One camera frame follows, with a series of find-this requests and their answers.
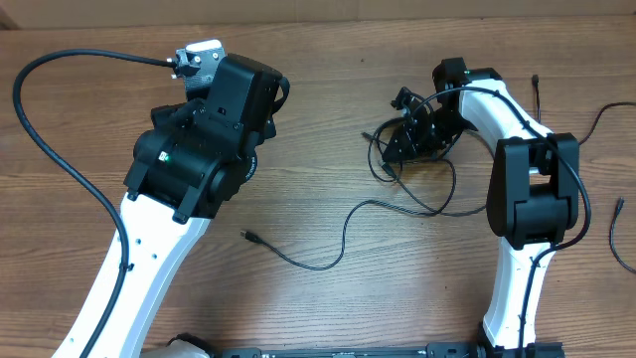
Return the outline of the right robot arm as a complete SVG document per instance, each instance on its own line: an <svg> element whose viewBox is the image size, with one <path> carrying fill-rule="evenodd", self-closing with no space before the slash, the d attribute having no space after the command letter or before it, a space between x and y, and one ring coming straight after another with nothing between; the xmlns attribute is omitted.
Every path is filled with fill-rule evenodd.
<svg viewBox="0 0 636 358"><path fill-rule="evenodd" d="M578 175L579 144L531 118L492 68L469 70L461 58L432 73L435 93L401 88L391 105L401 115L380 151L384 171L421 159L440 160L465 131L488 145L493 166L485 210L499 240L489 307L467 357L561 357L561 344L540 343L535 319L543 281L564 236L588 202Z"/></svg>

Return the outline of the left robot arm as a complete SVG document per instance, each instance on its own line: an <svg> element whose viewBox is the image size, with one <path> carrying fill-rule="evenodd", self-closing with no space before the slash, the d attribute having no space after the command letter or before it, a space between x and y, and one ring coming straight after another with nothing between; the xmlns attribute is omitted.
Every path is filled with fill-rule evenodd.
<svg viewBox="0 0 636 358"><path fill-rule="evenodd" d="M222 204L254 173L289 93L278 70L220 50L170 60L186 102L152 109L125 176L116 230L58 357L138 357L168 288Z"/></svg>

